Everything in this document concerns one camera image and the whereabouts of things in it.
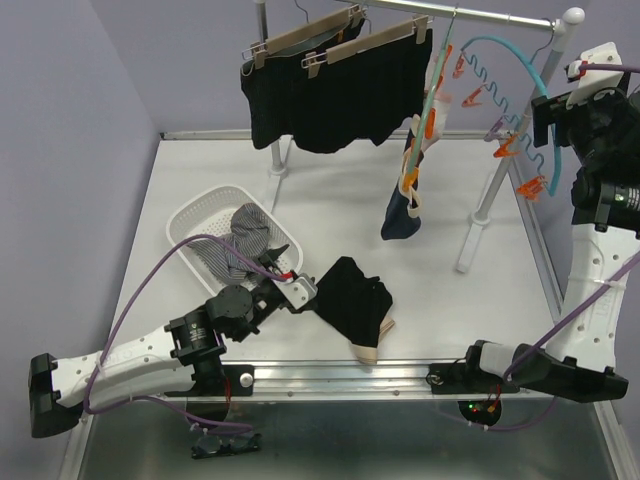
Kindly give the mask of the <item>grey striped underwear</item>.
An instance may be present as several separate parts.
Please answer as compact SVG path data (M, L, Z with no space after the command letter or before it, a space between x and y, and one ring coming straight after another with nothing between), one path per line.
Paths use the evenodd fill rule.
M268 250L270 229L262 218L262 210L255 203L245 203L230 221L230 232L220 237L242 257L258 265L259 257ZM224 285L240 285L256 271L239 259L224 245L211 239L192 242L189 248L204 263L210 273Z

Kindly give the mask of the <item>black underwear beige waistband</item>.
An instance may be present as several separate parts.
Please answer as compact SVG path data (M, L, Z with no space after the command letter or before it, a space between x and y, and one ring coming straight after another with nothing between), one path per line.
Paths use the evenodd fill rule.
M315 312L349 341L364 365L377 364L379 343L395 326L392 305L380 278L367 277L352 257L340 257L317 282Z

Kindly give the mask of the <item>green plastic clip hanger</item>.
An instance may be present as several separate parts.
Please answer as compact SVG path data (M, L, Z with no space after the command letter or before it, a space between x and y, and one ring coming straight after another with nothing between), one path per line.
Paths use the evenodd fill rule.
M442 75L442 70L447 60L447 51L448 51L448 46L450 44L451 37L453 34L453 25L456 19L457 10L458 10L458 6L455 6L452 12L452 17L451 17L449 26L446 31L446 35L444 36L441 44L440 52L437 57L437 62L435 64L435 67L432 70L432 77L427 90L427 96L424 101L420 121L418 123L418 129L414 137L414 143L412 144L412 147L411 147L411 154L409 157L409 161L407 162L407 168L405 173L403 174L402 190L404 192L409 191L409 189L413 186L415 180L419 176L417 163L419 159L419 154L421 152L422 141L425 139L425 133L426 133L427 127L433 126L435 122L435 116L431 114L431 110L433 109L433 102L435 100L435 96L438 91L438 86L440 85L440 77Z

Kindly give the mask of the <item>navy blue underwear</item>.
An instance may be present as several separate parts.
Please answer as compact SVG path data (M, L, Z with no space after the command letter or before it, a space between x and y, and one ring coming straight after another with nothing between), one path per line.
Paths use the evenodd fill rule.
M406 137L401 174L386 208L384 222L381 227L381 238L388 240L404 240L413 236L421 227L420 210L421 198L418 193L418 178L407 188L404 188L404 175L407 171L415 134L418 129L419 116L414 115Z

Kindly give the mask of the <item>white underwear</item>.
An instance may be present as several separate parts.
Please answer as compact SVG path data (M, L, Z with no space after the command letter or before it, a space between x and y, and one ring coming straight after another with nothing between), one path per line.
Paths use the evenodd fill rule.
M453 96L450 93L438 92L435 95L421 146L423 153L443 136L452 100Z

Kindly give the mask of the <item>front wooden clip hanger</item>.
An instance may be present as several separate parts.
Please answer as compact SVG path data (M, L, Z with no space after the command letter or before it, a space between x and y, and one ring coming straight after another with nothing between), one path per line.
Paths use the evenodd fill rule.
M383 31L372 33L364 37L341 43L326 49L322 53L309 53L301 60L301 68L308 72L309 78L314 78L322 65L333 65L368 50L387 45L389 43L414 37L417 44L426 39L426 32L433 19L428 15L415 15L411 20L388 27Z

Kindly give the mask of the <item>wooden clip hanger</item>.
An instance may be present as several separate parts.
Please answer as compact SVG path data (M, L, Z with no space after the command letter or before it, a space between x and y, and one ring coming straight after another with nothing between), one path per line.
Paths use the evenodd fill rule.
M360 5L353 5L305 23L288 32L270 36L268 34L266 2L255 1L254 4L259 41L252 43L249 48L243 50L241 56L245 61L253 61L256 69L262 68L269 57L277 57L283 53L296 55L297 50L305 42L319 40L323 43L327 34L336 34L350 26L357 26L367 18L365 8Z
M368 50L387 45L389 43L414 37L417 44L426 39L426 32L433 19L428 15L415 15L411 20L388 27L383 31L372 33L364 37L341 43L326 49L322 53L309 53L301 60L301 68L308 72L309 78L314 78L322 65L333 65Z

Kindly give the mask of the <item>rear wooden clip hanger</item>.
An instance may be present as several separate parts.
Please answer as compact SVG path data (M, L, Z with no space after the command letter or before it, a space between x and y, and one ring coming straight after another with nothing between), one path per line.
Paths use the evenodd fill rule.
M277 57L283 53L296 55L297 50L305 42L319 40L323 43L327 34L336 34L350 26L357 26L367 18L365 8L360 5L353 5L305 23L288 32L270 36L268 34L266 2L255 1L254 4L259 41L252 43L249 48L243 50L241 56L245 61L253 61L256 69L262 68L269 57Z

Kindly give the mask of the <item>orange clothes peg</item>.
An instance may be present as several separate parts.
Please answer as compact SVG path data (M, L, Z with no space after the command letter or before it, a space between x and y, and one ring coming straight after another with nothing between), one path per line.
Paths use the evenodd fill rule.
M503 139L498 149L493 153L494 158L508 158L518 154L518 151L512 150L511 147L518 140L518 135L511 135Z

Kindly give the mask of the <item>white perforated plastic basket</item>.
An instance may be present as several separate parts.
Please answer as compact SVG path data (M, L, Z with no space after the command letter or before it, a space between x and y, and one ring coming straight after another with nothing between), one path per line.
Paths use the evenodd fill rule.
M232 215L242 205L254 203L261 220L269 227L270 248L289 245L277 265L283 272L299 272L303 265L300 244L285 227L246 189L238 185L220 185L202 192L182 205L169 218L165 232L171 246L197 234L221 237L231 232Z

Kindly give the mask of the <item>metal clothes rack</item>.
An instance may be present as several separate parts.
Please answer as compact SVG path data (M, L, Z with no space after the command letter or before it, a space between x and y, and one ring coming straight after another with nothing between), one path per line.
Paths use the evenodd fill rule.
M263 60L263 57L268 53L268 44L274 43L271 39L268 38L268 26L267 26L267 13L266 13L266 1L253 1L256 7L256 15L258 21L258 30L260 42L258 42L257 46L252 46L249 51L257 57L260 62ZM507 130L506 125L509 125L512 128L512 133L517 132L519 136L516 139L519 141L519 145L524 145L524 154L531 161L538 162L537 173L541 173L540 169L544 165L545 157L542 154L536 153L535 156L530 154L529 150L533 147L533 137L530 136L527 132L529 123L531 122L532 113L531 106L527 104L525 110L522 114L515 114L515 110L510 107L509 100L507 97L502 97L498 99L498 95L500 93L500 88L495 81L488 82L490 78L490 74L488 71L479 63L478 57L476 55L467 54L466 48L471 45L474 41L486 40L494 43L498 43L508 51L510 51L514 56L516 56L519 60L521 60L527 72L530 74L532 81L534 82L534 91L531 95L531 99L536 97L536 94L540 94L538 89L538 83L536 83L535 76L532 76L533 73L536 73L538 77L540 77L541 83L544 84L545 87L548 86L549 81L551 80L555 70L557 69L561 57L566 50L566 46L569 43L570 39L573 38L576 29L584 22L585 20L585 11L580 7L572 7L567 9L561 18L556 20L548 20L548 19L532 19L526 17L518 17L513 16L511 14L500 14L495 12L482 11L477 9L467 9L460 8L458 6L445 6L441 4L428 3L424 1L340 1L340 2L351 2L356 5L361 5L361 7L353 7L356 10L360 8L360 10L364 10L364 4L371 5L374 7L380 7L384 9L390 10L398 10L405 12L412 12L414 14L426 14L431 15L432 17L441 17L441 18L450 18L451 25L456 18L466 19L472 21L479 21L483 23L491 23L496 25L513 25L520 28L528 28L534 30L544 30L550 32L550 40L548 42L548 46L550 46L551 50L547 56L547 59L543 65L541 73L535 71L534 68L534 60L539 51L545 50L547 46L544 46L531 56L529 60L524 57L524 54L516 48L513 44L509 43L505 39L501 39L491 35L483 35L474 37L469 40L469 45L465 44L464 48L461 49L460 58L455 67L455 75L453 78L459 78L463 73L462 64L466 63L470 65L470 68L473 67L474 74L478 77L478 79L483 81L482 88L487 92L492 94L492 100L496 107L501 108L502 116L499 118L499 121L496 122L494 127L487 132L485 136L485 141L489 142L492 140L500 139L502 142L506 139ZM557 185L559 183L560 174L561 174L561 156L558 153L559 147L554 147L554 170L553 175L551 176L550 183L547 187L545 187L549 193L549 195L553 196L556 192ZM285 151L284 157L281 154L280 149L280 140L276 140L270 145L271 150L271 159L272 164L269 169L269 180L267 182L267 190L265 200L267 203L268 210L272 210L275 206L277 200L277 194L279 191L279 187L281 184L281 180L286 177L288 173L287 169L287 154L288 150ZM510 156L507 157L498 157L502 158L500 164L495 171L495 173L489 177L485 189L483 191L483 196L480 199L477 209L471 213L470 215L470 226L467 233L467 237L463 244L461 253L458 258L456 270L460 273L467 273L473 263L475 258L477 248L480 244L482 238L482 232L486 229L486 227L490 224L489 213L493 206L493 203L496 199L497 193L507 177L508 170L510 168L510 158L513 158L515 153L510 153Z

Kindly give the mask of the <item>rear black shorts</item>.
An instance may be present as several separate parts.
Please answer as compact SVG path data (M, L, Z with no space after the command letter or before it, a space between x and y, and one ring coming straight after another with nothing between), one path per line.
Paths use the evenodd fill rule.
M264 149L283 135L293 133L290 107L293 105L294 87L308 78L301 62L308 53L322 53L342 42L357 38L364 20L355 25L348 22L343 29L335 27L305 41L287 47L266 58L257 69L254 61L245 62L240 70L241 90L250 111L251 140L253 146Z

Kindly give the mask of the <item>black shorts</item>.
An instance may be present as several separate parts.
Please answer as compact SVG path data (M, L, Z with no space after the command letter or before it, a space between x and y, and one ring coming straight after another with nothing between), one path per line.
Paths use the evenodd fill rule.
M343 29L335 27L305 41L287 47L266 58L257 69L254 61L245 62L240 70L241 90L250 111L251 140L253 146L264 149L283 135L293 133L290 107L293 105L294 87L308 78L301 62L308 53L322 53L342 42L357 38L364 20L355 25L348 22Z
M433 30L422 43L414 35L323 65L314 78L293 84L288 107L296 146L331 154L359 139L379 146L423 109Z

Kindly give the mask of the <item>front black shorts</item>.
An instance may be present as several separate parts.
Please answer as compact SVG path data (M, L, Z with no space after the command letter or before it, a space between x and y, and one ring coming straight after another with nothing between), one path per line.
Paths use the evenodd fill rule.
M288 107L296 146L331 154L359 139L379 146L423 109L433 30L422 43L414 35L323 65L314 78L293 84Z

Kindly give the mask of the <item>aluminium mounting rail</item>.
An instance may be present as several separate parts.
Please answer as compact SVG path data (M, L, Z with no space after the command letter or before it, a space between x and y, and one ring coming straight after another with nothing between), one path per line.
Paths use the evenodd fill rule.
M464 360L432 364L384 361L373 366L353 362L226 364L223 370L234 397L263 402L331 396L349 401L386 394L471 398L529 391L592 403L619 399L628 388L628 382L611 369L594 372L543 355L529 358L508 381L482 371L476 361L467 365Z

